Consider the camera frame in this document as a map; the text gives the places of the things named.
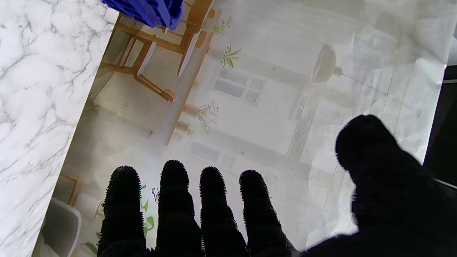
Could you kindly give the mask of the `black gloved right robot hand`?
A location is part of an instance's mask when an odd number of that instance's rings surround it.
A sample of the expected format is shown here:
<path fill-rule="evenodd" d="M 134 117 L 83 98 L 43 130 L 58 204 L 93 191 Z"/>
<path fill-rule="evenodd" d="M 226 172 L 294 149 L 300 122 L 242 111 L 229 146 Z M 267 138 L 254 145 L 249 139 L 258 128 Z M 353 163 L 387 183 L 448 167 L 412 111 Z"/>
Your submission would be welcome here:
<path fill-rule="evenodd" d="M 167 161 L 160 180 L 156 248 L 146 246 L 140 179 L 120 166 L 103 204 L 98 257 L 455 257 L 456 193 L 436 181 L 374 115 L 359 115 L 339 132 L 336 156 L 355 184 L 351 211 L 358 231 L 299 251 L 287 239 L 258 172 L 239 184 L 248 240 L 227 205 L 220 171 L 200 177 L 201 225 L 195 221 L 184 165 Z"/>

